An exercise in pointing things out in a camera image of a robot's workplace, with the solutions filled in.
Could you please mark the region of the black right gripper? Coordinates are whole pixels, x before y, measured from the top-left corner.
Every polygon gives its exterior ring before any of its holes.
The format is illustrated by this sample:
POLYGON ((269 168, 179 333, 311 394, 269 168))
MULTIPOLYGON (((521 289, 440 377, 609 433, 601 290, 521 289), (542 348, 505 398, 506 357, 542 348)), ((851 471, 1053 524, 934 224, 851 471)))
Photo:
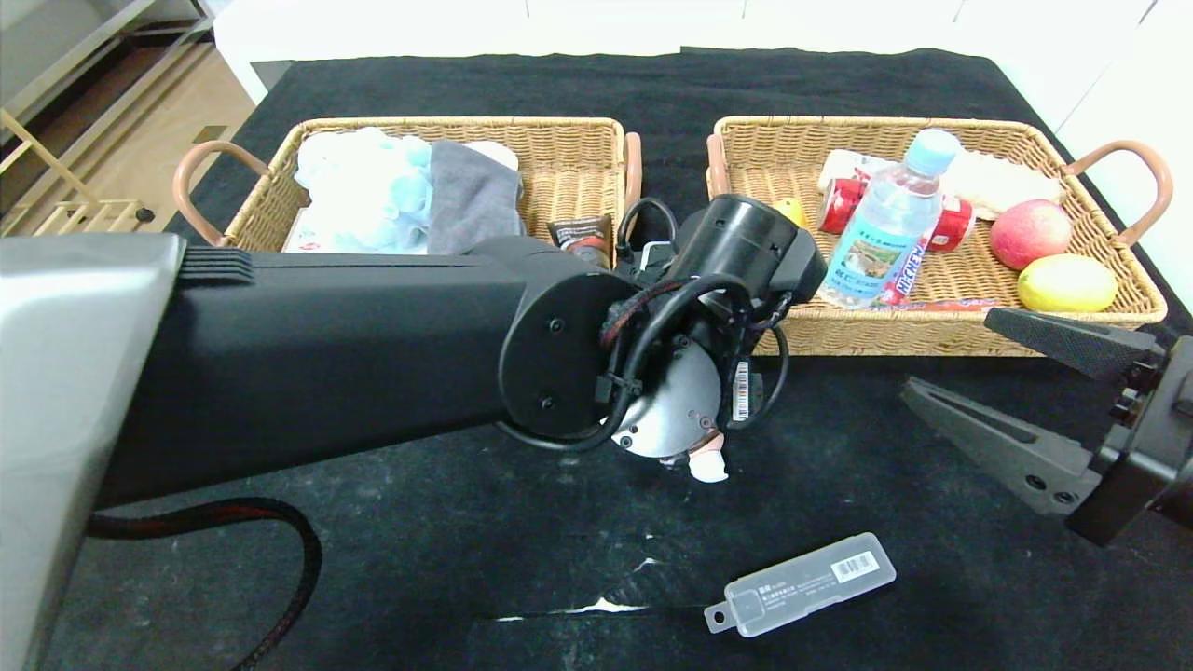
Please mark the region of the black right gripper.
POLYGON ((1150 333, 1016 308, 988 310, 984 326, 1118 390, 1104 441, 1088 451, 925 378, 900 399, 934 432, 1037 515, 1111 544, 1139 515, 1189 529, 1189 336, 1160 347, 1150 333))

